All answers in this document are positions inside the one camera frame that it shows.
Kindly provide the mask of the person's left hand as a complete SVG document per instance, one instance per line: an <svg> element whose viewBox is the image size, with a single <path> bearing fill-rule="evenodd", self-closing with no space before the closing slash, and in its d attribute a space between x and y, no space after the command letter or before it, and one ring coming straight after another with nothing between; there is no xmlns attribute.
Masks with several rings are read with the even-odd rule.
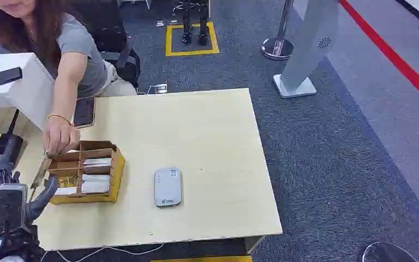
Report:
<svg viewBox="0 0 419 262"><path fill-rule="evenodd" d="M74 149L80 141L80 131L64 117L50 114L43 132L44 150L48 156Z"/></svg>

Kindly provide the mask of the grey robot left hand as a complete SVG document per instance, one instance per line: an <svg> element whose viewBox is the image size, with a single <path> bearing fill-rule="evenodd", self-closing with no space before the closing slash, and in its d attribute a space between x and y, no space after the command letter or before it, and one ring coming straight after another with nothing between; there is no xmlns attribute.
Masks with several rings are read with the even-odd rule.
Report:
<svg viewBox="0 0 419 262"><path fill-rule="evenodd" d="M44 179L50 164L51 159L45 156L31 185L36 189L43 183L44 189L34 198L33 194L28 196L29 187L20 183L20 172L13 171L10 151L6 149L0 154L0 239L19 229L30 232L30 226L55 195L58 189L56 176Z"/></svg>

